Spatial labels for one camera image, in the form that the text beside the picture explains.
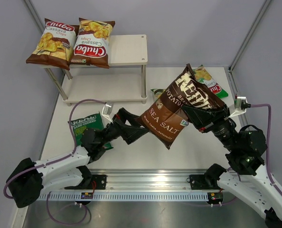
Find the brown Kettle sea salt bag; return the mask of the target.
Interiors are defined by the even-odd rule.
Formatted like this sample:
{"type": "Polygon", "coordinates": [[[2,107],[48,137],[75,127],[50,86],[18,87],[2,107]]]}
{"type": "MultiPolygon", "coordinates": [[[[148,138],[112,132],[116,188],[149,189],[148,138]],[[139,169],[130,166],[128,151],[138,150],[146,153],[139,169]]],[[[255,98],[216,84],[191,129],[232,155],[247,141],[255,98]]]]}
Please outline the brown Kettle sea salt bag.
{"type": "Polygon", "coordinates": [[[183,106],[218,110],[224,105],[205,84],[196,80],[191,65],[187,64],[182,73],[136,121],[169,149],[179,133],[191,122],[182,110],[183,106]]]}

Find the brown Chuba cassava chips bag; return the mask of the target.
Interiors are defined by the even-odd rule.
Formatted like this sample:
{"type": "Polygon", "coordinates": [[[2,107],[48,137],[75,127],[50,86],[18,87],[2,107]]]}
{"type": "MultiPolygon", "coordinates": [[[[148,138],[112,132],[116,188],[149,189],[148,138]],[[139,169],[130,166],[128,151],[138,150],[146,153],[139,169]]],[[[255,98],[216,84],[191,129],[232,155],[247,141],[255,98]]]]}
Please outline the brown Chuba cassava chips bag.
{"type": "Polygon", "coordinates": [[[45,19],[45,29],[27,64],[46,65],[69,70],[78,25],[45,19]]]}

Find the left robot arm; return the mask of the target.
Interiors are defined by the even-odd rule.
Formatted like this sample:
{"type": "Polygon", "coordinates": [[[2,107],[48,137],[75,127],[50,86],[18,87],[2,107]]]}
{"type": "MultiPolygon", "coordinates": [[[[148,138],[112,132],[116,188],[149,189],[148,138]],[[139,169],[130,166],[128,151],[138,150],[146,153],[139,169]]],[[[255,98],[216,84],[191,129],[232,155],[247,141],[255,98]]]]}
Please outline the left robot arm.
{"type": "Polygon", "coordinates": [[[51,191],[93,189],[95,183],[87,165],[102,157],[107,143],[121,137],[131,144],[148,133],[136,119],[121,108],[102,130],[83,130],[81,144],[75,145],[72,152],[47,160],[23,159],[7,179],[5,191],[10,191],[9,197],[18,208],[24,208],[51,191]]]}

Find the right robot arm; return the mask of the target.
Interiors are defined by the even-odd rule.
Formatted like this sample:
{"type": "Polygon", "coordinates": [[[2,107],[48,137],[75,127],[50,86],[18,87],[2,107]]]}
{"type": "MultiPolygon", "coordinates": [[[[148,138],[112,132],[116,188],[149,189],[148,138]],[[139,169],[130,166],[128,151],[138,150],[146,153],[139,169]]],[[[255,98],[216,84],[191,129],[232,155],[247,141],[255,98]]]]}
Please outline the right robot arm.
{"type": "Polygon", "coordinates": [[[205,184],[211,189],[218,187],[232,193],[264,218],[267,227],[282,228],[282,191],[262,158],[268,149],[263,131],[257,127],[249,131],[247,126],[237,131],[227,106],[206,110],[183,106],[182,110],[201,133],[213,133],[229,151],[226,158],[230,168],[251,182],[256,190],[239,182],[216,163],[204,173],[205,184]]]}

